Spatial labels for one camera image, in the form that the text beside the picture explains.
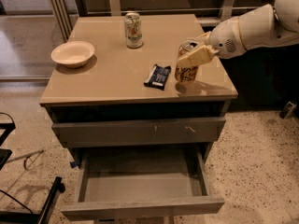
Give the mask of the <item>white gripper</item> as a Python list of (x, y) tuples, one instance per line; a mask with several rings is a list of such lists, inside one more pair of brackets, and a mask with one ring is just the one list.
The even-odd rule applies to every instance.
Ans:
[(189, 68), (210, 63), (216, 55), (222, 59), (231, 59), (246, 52), (240, 36), (238, 17), (221, 22), (212, 32), (203, 33), (197, 36), (196, 40), (205, 45), (195, 47), (180, 56), (178, 67)]

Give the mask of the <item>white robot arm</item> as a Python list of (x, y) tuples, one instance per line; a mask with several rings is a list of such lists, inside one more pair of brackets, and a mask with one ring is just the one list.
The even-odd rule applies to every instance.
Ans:
[(299, 0), (275, 0), (241, 16), (222, 21), (196, 38), (199, 44), (178, 58), (179, 68), (209, 63), (215, 56), (230, 59), (248, 50), (299, 42)]

